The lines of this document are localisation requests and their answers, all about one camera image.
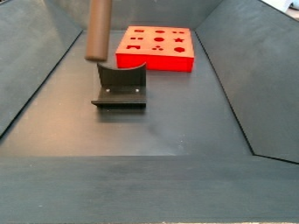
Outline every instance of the black plastic piece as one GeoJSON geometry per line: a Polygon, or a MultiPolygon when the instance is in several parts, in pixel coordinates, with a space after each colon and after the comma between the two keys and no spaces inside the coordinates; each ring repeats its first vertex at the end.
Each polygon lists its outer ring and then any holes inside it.
{"type": "Polygon", "coordinates": [[[146,64],[130,69],[114,69],[98,63],[98,73],[102,88],[98,100],[91,102],[94,105],[146,106],[146,64]]]}

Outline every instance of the sloped wall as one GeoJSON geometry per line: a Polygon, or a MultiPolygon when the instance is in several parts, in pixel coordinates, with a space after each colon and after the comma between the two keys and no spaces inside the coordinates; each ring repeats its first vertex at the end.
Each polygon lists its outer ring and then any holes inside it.
{"type": "MultiPolygon", "coordinates": [[[[85,29],[89,28],[90,0],[54,0],[85,29]]],[[[113,30],[130,25],[182,26],[196,29],[222,0],[114,0],[113,30]]]]}
{"type": "Polygon", "coordinates": [[[53,0],[0,5],[0,136],[82,29],[53,0]]]}
{"type": "Polygon", "coordinates": [[[225,0],[197,29],[254,152],[299,163],[299,23],[225,0]]]}

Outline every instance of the star-shaped hole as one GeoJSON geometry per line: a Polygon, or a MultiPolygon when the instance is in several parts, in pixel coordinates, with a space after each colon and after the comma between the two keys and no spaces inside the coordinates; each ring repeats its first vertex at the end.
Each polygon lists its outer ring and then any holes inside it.
{"type": "Polygon", "coordinates": [[[183,41],[185,41],[183,38],[177,38],[177,39],[175,39],[175,42],[183,42],[183,41]]]}

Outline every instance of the brown cylindrical rod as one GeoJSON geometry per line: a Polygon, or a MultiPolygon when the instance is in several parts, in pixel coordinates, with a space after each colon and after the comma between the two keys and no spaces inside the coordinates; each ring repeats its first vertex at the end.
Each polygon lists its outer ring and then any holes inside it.
{"type": "Polygon", "coordinates": [[[109,37],[113,0],[91,0],[86,60],[109,59],[109,37]]]}

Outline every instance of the circular hole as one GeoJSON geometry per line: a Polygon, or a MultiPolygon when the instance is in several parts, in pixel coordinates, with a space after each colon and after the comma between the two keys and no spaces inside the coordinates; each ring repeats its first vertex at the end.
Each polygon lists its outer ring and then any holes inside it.
{"type": "Polygon", "coordinates": [[[163,41],[165,41],[163,38],[155,38],[154,40],[155,40],[157,42],[163,42],[163,41]]]}
{"type": "Polygon", "coordinates": [[[175,47],[174,50],[175,50],[178,53],[183,53],[183,52],[185,52],[185,48],[182,48],[182,47],[175,47]]]}

